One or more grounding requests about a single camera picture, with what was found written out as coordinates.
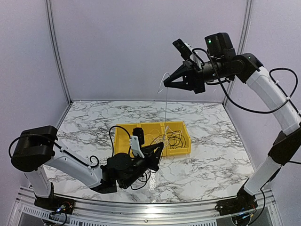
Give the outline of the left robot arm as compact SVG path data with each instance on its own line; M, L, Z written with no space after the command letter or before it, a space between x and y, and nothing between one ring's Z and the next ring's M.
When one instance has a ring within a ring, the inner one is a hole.
M60 202L44 166L68 174L94 192L112 194L128 189L148 170L157 172L163 148L163 142L145 146L142 128L135 128L127 153L114 154L105 165L93 164L60 143L57 128L43 126L24 130L11 142L8 154L12 165L30 181L36 200L54 210Z

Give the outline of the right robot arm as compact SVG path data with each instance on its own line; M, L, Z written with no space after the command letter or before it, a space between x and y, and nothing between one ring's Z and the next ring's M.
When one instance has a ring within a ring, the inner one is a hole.
M204 53L208 61L197 55L197 49L181 39L173 42L183 58L182 65L164 80L167 88L205 92L206 84L223 85L238 78L253 90L278 121L281 131L273 143L266 160L242 185L236 198L218 203L222 210L234 207L243 211L254 203L255 194L285 166L301 146L301 114L278 85L264 65L250 53L238 55L229 35L225 32L205 37L207 48Z

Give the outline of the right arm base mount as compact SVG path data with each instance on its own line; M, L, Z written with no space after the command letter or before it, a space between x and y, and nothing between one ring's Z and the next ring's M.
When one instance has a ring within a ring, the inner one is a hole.
M216 203L215 210L220 216L230 215L235 226L248 226L257 212L256 199L250 202L240 201L238 198L220 200Z

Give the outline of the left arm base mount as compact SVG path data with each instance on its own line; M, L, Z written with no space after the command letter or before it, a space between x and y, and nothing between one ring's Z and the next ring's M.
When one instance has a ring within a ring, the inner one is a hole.
M56 223L51 223L50 221L44 221L44 224L47 226L64 226L67 223L68 220L68 214L73 213L75 200L69 199L69 198L63 198L59 196L54 196L54 198L39 198L37 197L34 205L46 210L50 210L50 216L48 217L51 219L51 217L54 217L55 215L62 215L63 220L58 220Z

